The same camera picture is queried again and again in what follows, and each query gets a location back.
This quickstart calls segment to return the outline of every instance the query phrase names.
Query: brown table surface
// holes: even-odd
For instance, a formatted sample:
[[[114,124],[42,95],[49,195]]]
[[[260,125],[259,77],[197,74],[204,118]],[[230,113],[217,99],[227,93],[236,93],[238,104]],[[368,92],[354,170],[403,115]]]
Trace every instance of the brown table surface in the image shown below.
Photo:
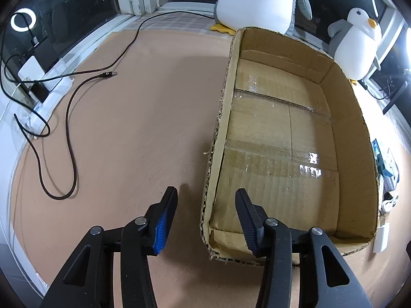
[[[134,34],[112,34],[81,69],[109,64]],[[116,67],[116,77],[86,84],[73,101],[69,122],[79,168],[74,197],[55,201],[44,194],[34,153],[26,147],[14,178],[11,219],[18,241],[49,285],[91,226],[124,226],[173,185],[179,202],[167,246],[159,257],[149,258],[159,307],[255,306],[262,269],[210,261],[199,233],[206,153],[229,46],[226,38],[146,30]],[[76,77],[73,88],[89,76]],[[381,110],[374,112],[376,103],[362,90],[357,88],[356,93],[363,110],[369,111],[373,135]],[[34,141],[45,184],[53,193],[65,193],[72,182],[64,135],[67,97],[50,120],[52,134]],[[387,220],[388,248],[373,254],[369,246],[346,257],[374,307],[392,299],[410,270],[405,246],[411,240],[411,183],[406,179],[411,175],[411,157],[395,138],[390,147],[402,179],[399,204]],[[116,256],[117,307],[121,306],[118,261]],[[297,307],[298,274],[295,268],[291,307]]]

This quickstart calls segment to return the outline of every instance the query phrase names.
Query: penguin plush toy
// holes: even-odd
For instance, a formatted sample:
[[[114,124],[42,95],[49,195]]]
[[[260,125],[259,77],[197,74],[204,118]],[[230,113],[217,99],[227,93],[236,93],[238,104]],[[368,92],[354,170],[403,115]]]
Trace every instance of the penguin plush toy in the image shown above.
[[[377,48],[381,42],[381,27],[365,10],[353,8],[347,20],[328,26],[331,37],[328,54],[351,80],[361,80],[372,64],[381,69]]]
[[[211,30],[234,34],[246,26],[258,26],[291,36],[295,6],[312,19],[309,0],[218,0],[214,7],[216,25]]]

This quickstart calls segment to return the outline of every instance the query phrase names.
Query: checkered cloth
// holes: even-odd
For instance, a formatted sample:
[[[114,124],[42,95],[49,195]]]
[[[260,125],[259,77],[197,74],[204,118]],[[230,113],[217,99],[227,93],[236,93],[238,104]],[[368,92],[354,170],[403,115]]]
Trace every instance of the checkered cloth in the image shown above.
[[[141,22],[153,16],[150,14],[139,18],[125,27],[125,30],[137,30]],[[169,29],[178,31],[195,32],[197,34],[206,34],[211,36],[218,36],[221,38],[232,38],[229,34],[221,34],[218,31],[211,31],[210,26],[215,24],[214,20],[184,13],[175,13],[171,15],[162,15],[152,20],[147,21],[141,30],[147,29]]]

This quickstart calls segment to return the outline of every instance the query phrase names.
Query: white belly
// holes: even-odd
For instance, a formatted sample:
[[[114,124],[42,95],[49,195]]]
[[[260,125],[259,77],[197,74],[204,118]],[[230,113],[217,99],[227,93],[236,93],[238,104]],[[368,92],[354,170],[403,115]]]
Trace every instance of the white belly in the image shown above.
[[[361,80],[369,71],[377,43],[354,26],[338,45],[334,59],[344,74],[352,80]]]
[[[293,0],[218,0],[218,20],[233,30],[258,26],[285,34]]]

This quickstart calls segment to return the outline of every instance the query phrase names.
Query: penguin foot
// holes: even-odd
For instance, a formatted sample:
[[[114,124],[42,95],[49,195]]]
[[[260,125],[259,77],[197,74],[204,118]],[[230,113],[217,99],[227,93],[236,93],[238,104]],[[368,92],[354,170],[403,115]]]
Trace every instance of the penguin foot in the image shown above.
[[[228,28],[222,24],[213,24],[212,26],[210,26],[210,30],[218,31],[218,32],[221,32],[222,34],[229,34],[230,36],[234,36],[236,33],[233,29]]]

